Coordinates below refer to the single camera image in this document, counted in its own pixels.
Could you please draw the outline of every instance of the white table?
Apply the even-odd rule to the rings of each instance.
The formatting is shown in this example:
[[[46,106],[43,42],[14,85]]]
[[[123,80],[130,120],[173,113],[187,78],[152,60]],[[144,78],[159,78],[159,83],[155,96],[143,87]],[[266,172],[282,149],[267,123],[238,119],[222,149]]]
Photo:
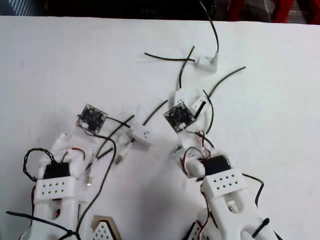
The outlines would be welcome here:
[[[219,69],[189,63],[185,88],[209,90],[226,80],[212,101],[210,137],[245,173],[264,180],[259,205],[284,240],[319,239],[320,27],[217,22]],[[3,239],[17,239],[29,221],[6,210],[31,212],[32,182],[23,157],[50,148],[74,128],[86,103],[126,119],[148,115],[175,90],[182,58],[216,49],[208,22],[98,18],[0,17],[0,204]],[[170,153],[178,138],[162,114],[149,122],[159,137],[148,151],[135,147],[114,166],[93,206],[112,216],[124,240],[178,240],[205,207],[199,183],[187,180]],[[30,171],[37,169],[30,158]],[[103,159],[94,179],[110,161]],[[259,184],[248,180],[252,195]]]

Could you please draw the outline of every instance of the cable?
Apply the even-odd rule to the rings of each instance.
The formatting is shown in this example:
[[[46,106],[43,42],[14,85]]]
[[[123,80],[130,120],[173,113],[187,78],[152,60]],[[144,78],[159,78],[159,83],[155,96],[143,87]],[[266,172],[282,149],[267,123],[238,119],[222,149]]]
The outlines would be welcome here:
[[[204,231],[205,227],[207,226],[208,221],[209,221],[209,217],[210,217],[210,210],[209,210],[208,200],[207,200],[206,195],[205,195],[205,193],[204,193],[204,192],[201,192],[201,194],[203,195],[204,200],[205,200],[206,210],[207,210],[207,216],[206,216],[206,220],[205,220],[205,222],[204,222],[203,226],[201,227],[201,229],[200,229],[200,231],[199,231],[198,240],[200,240],[200,239],[201,239],[201,235],[202,235],[202,233],[203,233],[203,231]]]
[[[32,217],[34,216],[34,213],[35,213],[35,203],[34,203],[35,190],[36,190],[36,185],[33,186],[32,191],[31,191],[31,212],[32,212]]]
[[[210,104],[210,106],[211,106],[211,120],[210,120],[210,125],[209,125],[208,129],[205,131],[205,134],[208,134],[208,133],[210,132],[210,130],[211,130],[212,123],[214,122],[215,111],[214,111],[214,105],[212,104],[212,101],[211,101],[210,97],[208,96],[208,94],[206,93],[205,90],[203,90],[203,92],[204,92],[204,94],[205,94],[206,98],[208,99],[208,102],[209,102],[209,104]]]
[[[208,138],[206,138],[205,136],[203,136],[201,133],[199,133],[199,132],[194,132],[194,131],[188,131],[186,128],[185,128],[185,131],[186,131],[188,134],[198,135],[199,137],[203,138],[212,148],[215,147],[215,146],[213,145],[213,143],[212,143]]]
[[[166,57],[161,57],[161,56],[155,56],[149,53],[144,53],[145,55],[155,58],[155,59],[161,59],[161,60],[166,60],[166,61],[192,61],[195,62],[196,60],[191,59],[191,58],[166,58]]]
[[[201,5],[201,7],[203,8],[203,10],[204,10],[207,18],[209,19],[209,22],[210,22],[211,27],[212,27],[212,29],[213,29],[214,36],[215,36],[215,40],[216,40],[216,47],[217,47],[216,52],[218,53],[218,52],[219,52],[219,38],[218,38],[218,34],[217,34],[217,31],[216,31],[215,25],[214,25],[214,23],[212,22],[211,17],[210,17],[210,15],[209,15],[209,12],[208,12],[208,10],[206,9],[205,5],[202,3],[201,0],[199,0],[199,3],[200,3],[200,5]]]
[[[100,138],[100,139],[105,139],[105,140],[108,140],[108,141],[111,141],[112,144],[113,144],[113,148],[114,148],[114,151],[113,151],[113,156],[112,156],[112,159],[111,159],[111,162],[105,172],[105,175],[103,177],[103,180],[101,182],[101,185],[100,185],[100,188],[99,188],[99,191],[97,192],[97,194],[95,195],[95,197],[92,199],[92,201],[89,203],[89,205],[86,207],[86,209],[83,211],[79,221],[78,221],[78,224],[76,225],[76,229],[75,231],[78,233],[79,232],[79,229],[80,229],[80,226],[81,226],[81,223],[86,215],[86,213],[88,212],[88,210],[91,208],[91,206],[95,203],[95,201],[97,200],[97,198],[99,197],[101,191],[102,191],[102,188],[105,184],[105,181],[106,181],[106,178],[107,178],[107,175],[110,171],[110,168],[111,168],[111,165],[112,163],[114,162],[115,158],[116,158],[116,154],[117,154],[117,145],[116,145],[116,142],[110,138],[110,137],[107,137],[107,136],[101,136],[101,135],[97,135],[95,133],[92,133],[92,134],[89,134],[85,128],[82,128],[85,132],[85,134],[89,135],[89,136],[93,136],[93,137],[96,137],[96,138]]]
[[[260,197],[260,194],[261,194],[261,192],[262,192],[262,189],[263,189],[264,186],[265,186],[265,183],[264,183],[261,179],[256,178],[256,177],[254,177],[254,176],[250,176],[250,175],[245,174],[245,173],[242,173],[242,175],[245,176],[245,177],[247,177],[247,178],[256,180],[256,181],[258,181],[259,183],[261,183],[261,186],[260,186],[260,188],[259,188],[259,190],[258,190],[258,192],[257,192],[257,194],[256,194],[256,196],[255,196],[255,200],[254,200],[256,207],[258,207],[259,197]]]
[[[127,122],[129,122],[132,118],[134,118],[134,116],[135,116],[135,115],[132,115],[132,116],[129,117],[127,120],[125,120],[124,122],[122,122],[121,125],[119,125],[115,130],[113,130],[112,133],[110,133],[110,135],[108,136],[108,138],[111,138],[111,137],[123,126],[123,124],[126,124]],[[109,149],[108,151],[105,151],[105,152],[102,153],[100,156],[98,156],[99,153],[101,152],[102,148],[105,146],[105,144],[106,144],[107,142],[108,142],[108,140],[104,140],[104,142],[101,144],[100,148],[98,149],[98,151],[97,151],[97,153],[96,153],[96,155],[95,155],[95,157],[96,157],[97,159],[100,159],[100,158],[102,158],[103,156],[105,156],[105,155],[107,154],[107,152],[110,150],[110,149]]]
[[[120,121],[120,120],[118,120],[118,119],[115,119],[115,118],[109,117],[109,116],[107,116],[106,118],[107,118],[107,119],[110,119],[110,120],[113,120],[113,121],[116,121],[116,122],[120,123],[122,126],[125,126],[125,127],[127,127],[127,128],[130,128],[130,126],[129,126],[128,124],[126,124],[125,122],[123,122],[123,121]]]
[[[47,149],[44,149],[44,148],[32,148],[32,149],[30,149],[26,153],[26,155],[24,156],[22,171],[31,181],[36,183],[38,179],[35,176],[31,176],[29,174],[29,172],[27,171],[28,157],[29,157],[30,153],[34,152],[34,151],[44,152],[50,158],[51,164],[57,164],[58,162],[55,160],[54,155],[51,152],[49,152]]]
[[[83,154],[83,160],[85,160],[85,159],[86,159],[86,152],[85,152],[85,151],[83,151],[81,148],[78,148],[78,147],[71,147],[70,149],[71,149],[71,150],[78,150],[78,151],[82,152],[82,154]],[[62,160],[61,160],[61,162],[62,162],[62,163],[64,162],[65,157],[66,157],[66,155],[67,155],[68,153],[69,153],[69,152],[68,152],[68,151],[66,151],[66,152],[63,154],[63,156],[62,156]]]
[[[159,111],[159,109],[163,106],[163,105],[165,105],[166,103],[168,102],[168,100],[165,100],[163,103],[161,103],[155,110],[153,110],[153,112],[146,118],[146,120],[143,122],[143,126],[145,126],[148,122],[149,122],[149,120],[156,114],[156,112],[158,112]]]
[[[61,225],[56,224],[54,222],[44,220],[44,219],[36,217],[36,216],[31,216],[31,215],[25,214],[25,213],[19,213],[19,212],[14,212],[14,211],[6,211],[5,213],[9,214],[11,216],[26,218],[26,219],[30,219],[33,221],[43,223],[43,224],[48,224],[48,225],[54,226],[56,228],[59,228],[59,229],[66,231],[66,235],[68,235],[68,237],[75,235],[77,240],[81,240],[79,233],[77,233],[76,231],[69,230],[69,229],[65,228],[64,226],[61,226]]]
[[[185,66],[186,66],[186,64],[187,64],[187,62],[188,62],[188,59],[190,58],[190,56],[191,56],[192,52],[194,51],[194,49],[195,49],[195,46],[192,46],[192,48],[191,48],[191,50],[190,50],[190,52],[189,52],[188,57],[185,59],[183,65],[182,65],[182,67],[181,67],[180,74],[179,74],[179,88],[180,88],[180,89],[182,88],[182,83],[181,83],[181,82],[182,82],[182,73],[184,72],[184,69],[185,69]]]
[[[243,70],[243,69],[245,69],[245,68],[246,68],[246,67],[243,66],[243,67],[241,67],[241,68],[239,68],[239,69],[237,69],[237,70],[234,70],[233,72],[229,73],[227,76],[225,76],[224,78],[222,78],[220,81],[218,81],[217,84],[214,85],[214,87],[212,88],[211,92],[209,93],[209,97],[211,97],[212,94],[214,94],[214,91],[216,90],[216,88],[219,86],[220,83],[222,83],[224,80],[226,80],[226,79],[227,79],[228,77],[230,77],[231,75],[233,75],[233,74],[235,74],[235,73],[237,73],[237,72],[239,72],[239,71],[241,71],[241,70]]]

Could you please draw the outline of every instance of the red object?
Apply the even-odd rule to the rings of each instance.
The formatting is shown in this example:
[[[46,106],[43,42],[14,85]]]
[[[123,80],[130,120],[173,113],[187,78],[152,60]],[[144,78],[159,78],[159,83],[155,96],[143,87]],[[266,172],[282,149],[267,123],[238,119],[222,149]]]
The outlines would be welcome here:
[[[309,0],[309,3],[312,11],[310,24],[320,25],[320,0]]]
[[[294,0],[272,0],[275,4],[275,9],[273,11],[272,21],[274,23],[286,23],[288,14]],[[240,13],[244,8],[245,0],[229,0],[227,7],[227,20],[237,21],[239,19]]]

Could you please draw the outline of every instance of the white connector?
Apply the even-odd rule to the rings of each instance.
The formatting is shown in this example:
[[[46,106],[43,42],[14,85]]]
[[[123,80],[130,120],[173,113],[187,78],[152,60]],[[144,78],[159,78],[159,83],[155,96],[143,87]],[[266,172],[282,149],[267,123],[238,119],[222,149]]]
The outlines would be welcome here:
[[[180,88],[178,91],[174,93],[173,106],[177,106],[178,104],[185,101],[185,92]]]
[[[207,99],[203,96],[200,96],[197,98],[197,100],[194,102],[194,104],[191,107],[191,112],[193,115],[196,114],[196,112],[198,111],[198,109],[200,108],[200,106],[203,102],[205,102],[205,105],[203,106],[203,109],[200,112],[200,115],[202,115],[203,113],[205,113],[209,109],[210,104],[208,103]]]
[[[218,69],[218,56],[218,52],[215,53],[214,57],[201,56],[196,62],[196,67],[207,72],[215,73]]]
[[[115,159],[115,164],[119,164],[122,160],[124,160],[131,149],[133,143],[129,142],[127,146],[125,146],[123,149],[121,149],[118,153],[117,158]]]
[[[132,125],[128,134],[130,137],[147,146],[151,145],[153,142],[153,135],[151,133],[151,130],[141,124]]]

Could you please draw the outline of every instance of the circuit board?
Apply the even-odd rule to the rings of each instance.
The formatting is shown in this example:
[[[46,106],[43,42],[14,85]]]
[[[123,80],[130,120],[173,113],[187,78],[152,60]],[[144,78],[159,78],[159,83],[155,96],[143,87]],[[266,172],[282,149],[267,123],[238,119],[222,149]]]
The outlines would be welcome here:
[[[163,116],[176,133],[181,132],[196,121],[196,118],[183,102],[170,109]]]
[[[76,125],[98,134],[107,117],[108,114],[105,112],[87,104],[81,115],[79,115]]]

